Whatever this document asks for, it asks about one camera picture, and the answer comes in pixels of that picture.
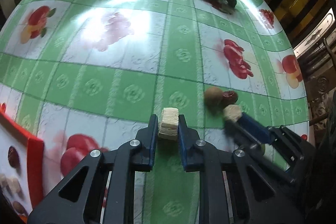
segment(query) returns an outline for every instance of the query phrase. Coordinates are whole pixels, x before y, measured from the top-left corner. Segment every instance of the silver screw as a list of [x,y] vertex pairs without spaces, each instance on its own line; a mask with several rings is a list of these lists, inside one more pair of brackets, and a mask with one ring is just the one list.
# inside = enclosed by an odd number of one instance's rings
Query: silver screw
[[196,145],[197,145],[197,146],[205,146],[206,143],[207,143],[207,142],[204,141],[204,140],[197,140],[197,141],[196,141]]
[[245,152],[243,150],[240,150],[240,149],[236,150],[235,154],[236,154],[237,157],[244,157],[245,156]]
[[100,151],[99,150],[97,150],[97,149],[95,149],[95,150],[92,150],[91,152],[90,152],[90,156],[91,157],[98,157],[100,155]]
[[131,140],[131,141],[129,142],[129,144],[130,144],[131,146],[138,146],[138,145],[140,144],[140,142],[139,142],[138,140]]

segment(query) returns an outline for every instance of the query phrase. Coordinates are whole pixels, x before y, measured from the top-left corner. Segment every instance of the brown round object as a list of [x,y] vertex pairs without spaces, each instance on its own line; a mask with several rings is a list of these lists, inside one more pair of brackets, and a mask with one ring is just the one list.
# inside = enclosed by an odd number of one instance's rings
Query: brown round object
[[218,106],[223,98],[223,91],[216,87],[212,86],[204,92],[204,102],[209,107]]
[[14,210],[17,211],[17,213],[27,215],[26,209],[23,207],[23,205],[20,202],[14,201],[12,205],[13,205]]
[[238,100],[238,94],[233,90],[224,91],[222,94],[223,107],[226,108],[228,105],[233,105]]
[[8,149],[8,162],[9,162],[9,165],[13,168],[20,167],[19,154],[17,153],[16,149],[13,146],[11,146]]

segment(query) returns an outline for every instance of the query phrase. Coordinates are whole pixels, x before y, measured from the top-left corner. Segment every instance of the leaf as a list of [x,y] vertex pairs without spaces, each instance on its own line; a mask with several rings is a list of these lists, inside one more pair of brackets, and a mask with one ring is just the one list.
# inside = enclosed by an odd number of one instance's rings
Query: leaf
[[40,36],[41,36],[41,37],[44,37],[46,33],[47,33],[47,28],[43,28],[43,29],[41,30]]
[[47,17],[52,17],[55,14],[55,12],[56,12],[56,8],[50,10]]

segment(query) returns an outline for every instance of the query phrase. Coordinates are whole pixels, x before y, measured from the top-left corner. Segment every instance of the table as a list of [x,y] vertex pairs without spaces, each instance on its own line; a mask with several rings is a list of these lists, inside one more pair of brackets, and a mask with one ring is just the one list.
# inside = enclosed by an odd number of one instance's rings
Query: table
[[[44,194],[63,177],[70,136],[117,149],[163,107],[232,151],[221,116],[203,104],[213,85],[235,90],[264,126],[308,135],[302,75],[272,17],[264,0],[238,0],[233,15],[203,0],[22,0],[0,33],[0,102],[44,140]],[[265,156],[286,168],[272,147]],[[177,144],[159,140],[153,171],[136,175],[134,221],[194,223],[198,195],[198,174],[183,171]]]

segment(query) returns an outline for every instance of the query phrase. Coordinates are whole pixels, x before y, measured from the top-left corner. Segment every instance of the triangular cutout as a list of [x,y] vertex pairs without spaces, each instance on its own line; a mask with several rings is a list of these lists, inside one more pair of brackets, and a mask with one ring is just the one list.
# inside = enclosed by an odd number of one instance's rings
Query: triangular cutout
[[246,171],[251,181],[252,190],[256,201],[261,202],[274,196],[272,189],[263,181],[263,179],[252,167],[246,167]]
[[84,180],[86,178],[87,172],[89,171],[88,166],[84,166],[79,170],[71,180],[58,192],[61,198],[65,198],[69,201],[76,202],[81,193]]

